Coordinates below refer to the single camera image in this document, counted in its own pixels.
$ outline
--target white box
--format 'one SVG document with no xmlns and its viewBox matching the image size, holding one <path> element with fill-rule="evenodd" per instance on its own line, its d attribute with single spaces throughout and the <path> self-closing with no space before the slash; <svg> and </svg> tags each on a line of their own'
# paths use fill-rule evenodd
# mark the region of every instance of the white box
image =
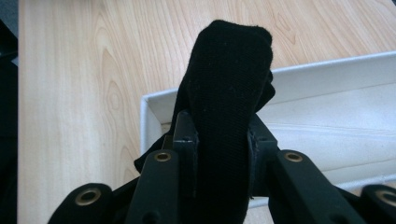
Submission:
<svg viewBox="0 0 396 224">
<path fill-rule="evenodd" d="M 396 180 L 396 51 L 273 74 L 276 96 L 258 115 L 281 149 L 303 152 L 343 189 Z M 169 128 L 176 95 L 142 97 L 141 154 Z"/>
</svg>

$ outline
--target round joint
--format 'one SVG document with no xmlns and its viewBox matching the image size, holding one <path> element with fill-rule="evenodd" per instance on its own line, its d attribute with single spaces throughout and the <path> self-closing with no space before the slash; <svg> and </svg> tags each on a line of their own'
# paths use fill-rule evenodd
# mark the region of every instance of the round joint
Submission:
<svg viewBox="0 0 396 224">
<path fill-rule="evenodd" d="M 288 160 L 288 161 L 300 162 L 300 161 L 303 160 L 303 157 L 301 157 L 297 153 L 288 152 L 288 153 L 285 154 L 285 159 Z"/>
<path fill-rule="evenodd" d="M 86 206 L 90 205 L 100 198 L 102 195 L 102 192 L 97 189 L 84 189 L 82 192 L 79 193 L 79 195 L 76 197 L 76 204 L 79 206 Z"/>
<path fill-rule="evenodd" d="M 396 194 L 394 192 L 385 189 L 380 189 L 375 192 L 375 195 L 382 202 L 387 203 L 393 207 L 396 207 Z"/>
<path fill-rule="evenodd" d="M 156 161 L 169 161 L 172 157 L 171 154 L 167 152 L 160 152 L 155 154 L 154 158 Z"/>
</svg>

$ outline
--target light wood tabletop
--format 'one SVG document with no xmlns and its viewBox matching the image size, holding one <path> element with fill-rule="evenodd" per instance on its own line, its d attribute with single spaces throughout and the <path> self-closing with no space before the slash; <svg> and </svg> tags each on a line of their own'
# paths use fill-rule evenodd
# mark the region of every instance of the light wood tabletop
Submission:
<svg viewBox="0 0 396 224">
<path fill-rule="evenodd" d="M 215 19 L 273 35 L 272 68 L 396 50 L 390 0 L 20 0 L 19 223 L 138 175 L 143 94 L 177 87 Z"/>
</svg>

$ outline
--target wooden table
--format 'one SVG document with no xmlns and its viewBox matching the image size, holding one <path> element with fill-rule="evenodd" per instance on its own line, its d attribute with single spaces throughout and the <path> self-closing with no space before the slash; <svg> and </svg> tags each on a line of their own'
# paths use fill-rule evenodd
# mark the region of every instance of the wooden table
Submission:
<svg viewBox="0 0 396 224">
<path fill-rule="evenodd" d="M 214 19 L 267 28 L 273 68 L 396 49 L 390 0 L 21 0 L 19 223 L 138 175 L 140 97 L 178 86 Z"/>
</svg>

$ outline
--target black sock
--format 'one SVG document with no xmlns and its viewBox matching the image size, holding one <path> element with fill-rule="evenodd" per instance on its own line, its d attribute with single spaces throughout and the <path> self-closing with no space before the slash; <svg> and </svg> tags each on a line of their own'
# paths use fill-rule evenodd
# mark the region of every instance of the black sock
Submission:
<svg viewBox="0 0 396 224">
<path fill-rule="evenodd" d="M 247 131 L 274 95 L 271 35 L 261 27 L 213 21 L 198 36 L 175 104 L 189 108 L 200 139 L 195 199 L 182 199 L 183 223 L 242 223 L 248 209 Z M 161 148 L 163 137 L 135 161 Z"/>
</svg>

